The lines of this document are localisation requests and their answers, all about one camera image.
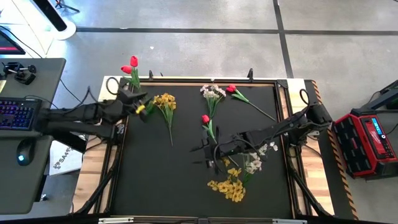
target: computer mouse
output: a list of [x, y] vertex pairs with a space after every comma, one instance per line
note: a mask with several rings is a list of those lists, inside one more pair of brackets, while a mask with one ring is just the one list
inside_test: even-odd
[[22, 140], [17, 148], [17, 162], [20, 166], [28, 166], [35, 155], [36, 138]]

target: black desk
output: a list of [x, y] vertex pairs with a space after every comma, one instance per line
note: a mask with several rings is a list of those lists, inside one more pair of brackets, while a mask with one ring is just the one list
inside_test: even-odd
[[[0, 62], [20, 62], [23, 66], [35, 65], [37, 77], [30, 85], [23, 85], [9, 75], [1, 97], [24, 97], [37, 95], [52, 101], [66, 64], [64, 58], [45, 59], [0, 59]], [[28, 213], [38, 194], [45, 165], [50, 152], [52, 137], [38, 139], [33, 162], [29, 166], [19, 166], [16, 148], [22, 139], [0, 139], [0, 214]]]

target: desk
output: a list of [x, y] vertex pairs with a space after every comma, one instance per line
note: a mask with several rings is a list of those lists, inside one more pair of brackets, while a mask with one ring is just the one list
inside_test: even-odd
[[[103, 86], [101, 88], [101, 93], [99, 95], [99, 100], [114, 98], [114, 96], [110, 95], [105, 88], [105, 81], [107, 78], [109, 77], [104, 78]], [[302, 102], [302, 100], [299, 97], [299, 90], [301, 88], [307, 88], [308, 82], [311, 83], [311, 81], [304, 81], [302, 79], [287, 80], [289, 86], [289, 93], [290, 93], [289, 101], [292, 106], [293, 112], [302, 110], [305, 107], [305, 104]], [[280, 97], [282, 101], [282, 107], [284, 109], [283, 111], [284, 117], [288, 117], [288, 110], [287, 110], [288, 102], [287, 102], [287, 97], [285, 97], [284, 95], [283, 88], [280, 88]], [[88, 145], [88, 147], [90, 147], [93, 144], [95, 144], [95, 142], [91, 142], [91, 144]], [[315, 148], [318, 151], [320, 150], [318, 143], [314, 140], [309, 139], [308, 145], [310, 147]], [[97, 187], [101, 175], [101, 168], [104, 161], [104, 154], [105, 154], [104, 145], [98, 146], [93, 150], [86, 152], [83, 160], [83, 166], [81, 168], [81, 174], [78, 179], [75, 196], [73, 199], [75, 210], [78, 210], [85, 203], [85, 201], [90, 197], [94, 189]], [[303, 162], [303, 168], [308, 188], [312, 191], [314, 196], [322, 204], [325, 210], [331, 214], [334, 214], [333, 204], [329, 193], [328, 181], [326, 179], [325, 171], [323, 169], [323, 160], [319, 158], [316, 154], [306, 150], [305, 148], [303, 148], [301, 158]], [[301, 190], [299, 189], [298, 186], [296, 187], [296, 189], [297, 189], [297, 197], [298, 197], [298, 204], [300, 210], [302, 211], [302, 213], [306, 213], [305, 201], [303, 199]], [[108, 192], [109, 189], [105, 189], [100, 211], [103, 211], [103, 209], [105, 208], [104, 202], [107, 201]]]
[[[45, 59], [0, 59], [0, 62], [20, 62], [23, 66], [35, 65], [37, 77], [30, 85], [23, 85], [9, 75], [0, 97], [25, 97], [37, 95], [52, 101], [60, 81], [66, 60], [63, 58]], [[43, 108], [50, 104], [43, 102]], [[16, 148], [21, 139], [0, 139], [0, 214], [28, 213], [40, 190], [45, 165], [50, 152], [52, 137], [38, 139], [33, 162], [29, 166], [19, 166], [16, 161]]]

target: white flower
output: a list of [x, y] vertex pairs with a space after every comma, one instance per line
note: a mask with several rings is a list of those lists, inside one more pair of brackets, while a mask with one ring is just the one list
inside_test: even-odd
[[211, 89], [212, 89], [212, 90], [217, 90], [217, 91], [218, 91], [218, 85], [212, 85], [212, 86], [211, 86]]
[[246, 171], [249, 173], [249, 174], [254, 174], [254, 172], [256, 171], [255, 169], [253, 169], [253, 167], [246, 167]]
[[222, 88], [218, 88], [218, 89], [216, 89], [216, 91], [219, 92], [224, 97], [226, 97], [225, 91]]
[[268, 145], [267, 144], [265, 144], [265, 145], [263, 145], [263, 146], [261, 146], [261, 148], [259, 149], [259, 152], [260, 152], [260, 155], [262, 155], [262, 156], [265, 156], [266, 155], [266, 151], [267, 151], [267, 148], [268, 147]]
[[219, 98], [220, 96], [219, 96], [219, 94], [217, 94], [217, 93], [215, 93], [214, 91], [205, 91], [204, 93], [203, 93], [203, 96], [206, 98], [206, 99], [209, 99], [209, 98]]
[[260, 167], [261, 167], [261, 164], [262, 164], [261, 161], [253, 161], [253, 162], [251, 162], [251, 163], [253, 164], [253, 166], [254, 166], [255, 168], [260, 168]]
[[257, 153], [249, 153], [250, 154], [250, 156], [251, 157], [253, 157], [253, 159], [255, 159], [255, 160], [259, 160], [260, 158], [259, 158], [259, 155], [257, 155]]
[[270, 147], [273, 147], [275, 151], [278, 151], [278, 146], [275, 145], [275, 142], [271, 142], [271, 143], [269, 144], [269, 146], [270, 146]]
[[209, 85], [202, 86], [202, 88], [200, 89], [200, 92], [208, 91], [208, 89], [207, 89], [208, 87], [209, 87]]

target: black table surface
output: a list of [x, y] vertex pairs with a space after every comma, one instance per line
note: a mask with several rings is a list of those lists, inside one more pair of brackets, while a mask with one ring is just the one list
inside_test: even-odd
[[[112, 203], [112, 215], [160, 217], [240, 217], [291, 218], [291, 202], [287, 173], [280, 141], [278, 151], [270, 151], [262, 171], [246, 186], [242, 202], [227, 200], [224, 194], [212, 191], [210, 180], [224, 181], [204, 164], [203, 151], [189, 152], [200, 146], [203, 128], [201, 115], [207, 114], [201, 86], [145, 86], [150, 95], [165, 92], [175, 96], [177, 109], [173, 120], [173, 141], [163, 115], [155, 111], [144, 124], [130, 117], [123, 156]], [[277, 117], [274, 87], [238, 87], [255, 105]], [[275, 121], [252, 106], [227, 96], [219, 103], [213, 119], [221, 134], [230, 135], [251, 129], [266, 128]], [[242, 167], [241, 156], [234, 156]]]
[[[36, 95], [52, 101], [61, 79], [64, 58], [0, 59], [0, 62], [20, 62], [23, 66], [35, 65], [37, 77], [30, 85], [23, 85], [9, 75], [0, 97], [25, 97]], [[28, 166], [17, 163], [16, 149], [21, 139], [1, 139], [0, 135], [0, 214], [28, 213], [38, 193], [50, 152], [52, 137], [37, 140], [34, 160]]]

